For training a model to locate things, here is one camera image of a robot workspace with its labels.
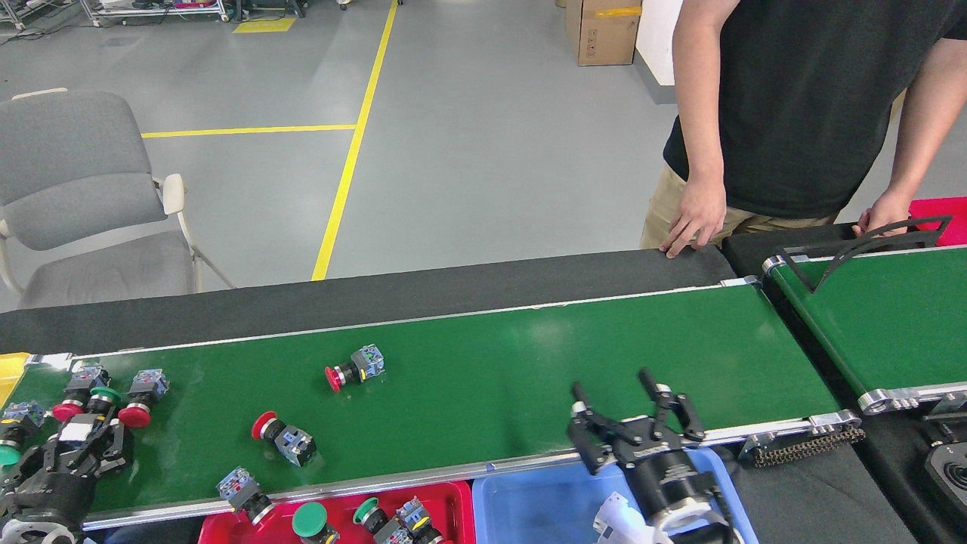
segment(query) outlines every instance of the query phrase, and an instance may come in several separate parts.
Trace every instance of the cardboard box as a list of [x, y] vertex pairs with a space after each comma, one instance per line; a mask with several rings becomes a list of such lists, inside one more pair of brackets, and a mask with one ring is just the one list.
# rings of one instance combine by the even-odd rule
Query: cardboard box
[[566, 26], [577, 65], [631, 64], [640, 18], [640, 0], [568, 0]]

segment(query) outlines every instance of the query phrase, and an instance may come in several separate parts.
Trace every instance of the yellow tape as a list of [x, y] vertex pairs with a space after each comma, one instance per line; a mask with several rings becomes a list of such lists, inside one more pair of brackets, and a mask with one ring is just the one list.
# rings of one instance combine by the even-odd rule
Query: yellow tape
[[351, 131], [356, 125], [296, 125], [290, 127], [245, 127], [241, 129], [204, 129], [201, 131], [171, 131], [167, 133], [141, 133], [141, 137], [261, 135], [267, 133], [312, 133], [316, 131]]
[[23, 376], [23, 363], [30, 353], [0, 353], [0, 408], [6, 405], [10, 394]]
[[630, 17], [633, 15], [641, 15], [641, 6], [638, 6], [637, 8], [614, 8], [611, 10], [598, 10], [595, 12], [595, 18]]
[[296, 19], [286, 17], [282, 19], [251, 20], [235, 27], [232, 34], [250, 34], [253, 32], [286, 32]]
[[346, 163], [342, 167], [342, 176], [339, 178], [339, 187], [336, 189], [336, 200], [333, 201], [333, 210], [329, 213], [326, 232], [322, 235], [322, 247], [319, 248], [319, 255], [315, 259], [315, 268], [312, 270], [313, 281], [325, 280], [326, 272], [329, 270], [329, 260], [333, 257], [333, 249], [336, 247], [336, 235], [339, 232], [339, 224], [342, 222], [342, 211], [346, 207], [346, 199], [349, 198], [349, 186], [353, 183], [353, 172], [356, 171], [356, 161], [359, 159], [360, 147], [363, 145], [366, 121], [369, 120], [372, 97], [376, 94], [376, 83], [379, 82], [379, 73], [383, 69], [383, 58], [386, 56], [386, 48], [390, 42], [390, 33], [393, 32], [394, 19], [396, 19], [396, 0], [393, 0], [390, 4], [390, 14], [386, 16], [383, 36], [380, 38], [379, 47], [376, 49], [376, 60], [372, 64], [372, 72], [369, 73], [369, 83], [366, 85], [366, 93], [363, 95], [360, 116], [356, 121], [353, 139], [349, 142], [349, 153], [346, 155]]

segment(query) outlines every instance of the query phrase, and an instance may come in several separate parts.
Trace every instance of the gray floor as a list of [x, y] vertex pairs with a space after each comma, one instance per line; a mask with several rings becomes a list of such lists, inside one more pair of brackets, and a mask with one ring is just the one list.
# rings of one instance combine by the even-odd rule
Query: gray floor
[[[0, 100], [57, 86], [108, 90], [131, 103], [146, 133], [355, 123], [392, 1], [341, 12], [311, 0], [285, 33], [232, 34], [233, 24], [207, 16], [65, 28], [0, 47]], [[0, 23], [0, 40], [13, 32]], [[654, 105], [634, 66], [575, 66], [551, 0], [408, 0], [327, 277], [634, 248], [675, 114]], [[203, 247], [237, 284], [255, 286], [311, 277], [351, 136], [146, 144], [156, 175], [185, 175]], [[892, 148], [888, 140], [841, 220], [882, 191]], [[967, 114], [921, 196], [965, 193], [965, 149]], [[50, 255], [14, 242], [15, 273], [26, 281], [39, 263], [116, 237]], [[0, 311], [14, 306], [0, 290]]]

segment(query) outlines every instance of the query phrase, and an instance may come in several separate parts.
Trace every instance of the gray office chair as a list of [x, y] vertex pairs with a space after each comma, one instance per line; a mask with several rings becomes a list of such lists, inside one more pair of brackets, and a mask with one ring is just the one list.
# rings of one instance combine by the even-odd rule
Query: gray office chair
[[[53, 89], [0, 104], [0, 205], [0, 276], [21, 309], [198, 292], [201, 262], [234, 287], [191, 238], [181, 175], [152, 177], [121, 97]], [[180, 230], [44, 264], [26, 288], [11, 271], [8, 238], [46, 251], [171, 215]]]

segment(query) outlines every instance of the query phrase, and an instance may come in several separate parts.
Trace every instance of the red crate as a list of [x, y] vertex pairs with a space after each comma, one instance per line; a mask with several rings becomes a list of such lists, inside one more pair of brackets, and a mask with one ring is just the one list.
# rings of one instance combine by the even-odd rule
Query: red crate
[[[353, 514], [366, 499], [379, 498], [379, 507], [392, 516], [404, 502], [416, 497], [426, 507], [433, 526], [453, 544], [476, 544], [473, 499], [466, 482], [446, 482], [421, 487], [322, 499], [329, 525], [339, 532], [337, 544], [373, 544], [372, 535], [353, 524]], [[208, 516], [201, 526], [198, 544], [301, 544], [292, 530], [292, 516], [305, 504], [276, 504], [269, 519], [256, 529], [245, 514], [231, 512]]]
[[[938, 246], [959, 246], [967, 244], [967, 196], [947, 198], [925, 198], [910, 202], [910, 216], [914, 219], [935, 215], [953, 215], [953, 221], [937, 242]], [[939, 223], [918, 225], [920, 230], [939, 227]]]

